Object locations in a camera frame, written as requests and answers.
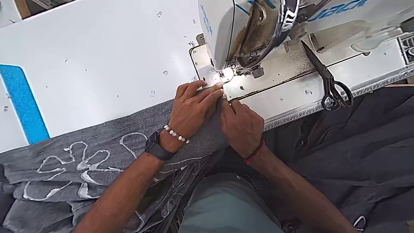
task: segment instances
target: right hand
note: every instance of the right hand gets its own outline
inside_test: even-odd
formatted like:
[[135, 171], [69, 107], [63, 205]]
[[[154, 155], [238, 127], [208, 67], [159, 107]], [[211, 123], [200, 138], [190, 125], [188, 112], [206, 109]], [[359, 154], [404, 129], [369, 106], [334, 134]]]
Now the right hand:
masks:
[[265, 121], [238, 100], [230, 105], [224, 94], [222, 101], [221, 130], [228, 138], [230, 146], [241, 157], [248, 158], [261, 142]]

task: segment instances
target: person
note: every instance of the person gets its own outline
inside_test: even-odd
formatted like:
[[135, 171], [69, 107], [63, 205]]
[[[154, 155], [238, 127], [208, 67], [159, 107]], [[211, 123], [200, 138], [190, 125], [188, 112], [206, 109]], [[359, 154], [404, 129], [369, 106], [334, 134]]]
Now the person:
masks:
[[[191, 138], [213, 115], [217, 101], [222, 101], [221, 129], [230, 146], [278, 187], [294, 213], [317, 232], [356, 232], [321, 192], [286, 166], [261, 142], [264, 126], [261, 116], [239, 101], [233, 101], [230, 105], [221, 83], [197, 93], [197, 89], [206, 84], [199, 80], [178, 87], [169, 128], [182, 137]], [[155, 144], [165, 153], [173, 155], [185, 142], [162, 130]], [[151, 153], [142, 153], [122, 173], [96, 201], [75, 233], [122, 232], [155, 173], [165, 164], [165, 160]], [[281, 233], [282, 230], [278, 220], [247, 181], [235, 174], [219, 173], [203, 179], [194, 189], [180, 232]]]

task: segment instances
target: red string bracelet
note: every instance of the red string bracelet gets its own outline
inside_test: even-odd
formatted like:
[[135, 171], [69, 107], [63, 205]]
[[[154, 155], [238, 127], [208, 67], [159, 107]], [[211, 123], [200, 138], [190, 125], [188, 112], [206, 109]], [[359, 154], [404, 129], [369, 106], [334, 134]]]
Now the red string bracelet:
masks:
[[249, 158], [247, 158], [247, 159], [244, 159], [243, 161], [244, 162], [246, 162], [246, 164], [247, 165], [250, 165], [250, 162], [251, 162], [251, 160], [254, 158], [254, 157], [256, 157], [258, 154], [259, 154], [259, 152], [263, 149], [265, 147], [265, 141], [261, 141], [260, 142], [260, 144], [259, 144], [259, 146], [256, 148], [256, 150], [253, 152], [253, 154], [249, 157]]

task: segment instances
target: forearm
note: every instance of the forearm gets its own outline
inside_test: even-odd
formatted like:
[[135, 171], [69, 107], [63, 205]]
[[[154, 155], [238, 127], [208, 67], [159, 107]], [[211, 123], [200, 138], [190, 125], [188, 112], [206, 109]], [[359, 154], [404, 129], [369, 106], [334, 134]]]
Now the forearm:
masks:
[[326, 232], [355, 233], [354, 227], [321, 192], [267, 147], [252, 159], [251, 166], [276, 185], [287, 204], [313, 227]]
[[164, 163], [143, 153], [96, 201], [74, 233], [121, 232]]

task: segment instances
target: dark fabric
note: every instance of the dark fabric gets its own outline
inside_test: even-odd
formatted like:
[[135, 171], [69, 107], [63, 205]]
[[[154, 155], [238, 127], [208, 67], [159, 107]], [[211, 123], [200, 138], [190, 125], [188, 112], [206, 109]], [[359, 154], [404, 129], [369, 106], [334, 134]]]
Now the dark fabric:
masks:
[[[414, 219], [414, 87], [387, 87], [352, 108], [321, 111], [263, 134], [266, 146], [365, 232], [408, 232]], [[282, 229], [311, 232], [278, 188], [228, 150], [209, 175], [238, 174], [263, 197]]]
[[[0, 164], [7, 180], [15, 185], [11, 192], [17, 199], [4, 227], [16, 233], [72, 229], [143, 152], [146, 138], [168, 123], [172, 102], [0, 154]], [[217, 113], [163, 166], [125, 232], [154, 229], [175, 210], [206, 162], [222, 156], [213, 152], [228, 146], [220, 128]], [[49, 218], [56, 211], [65, 217]]]

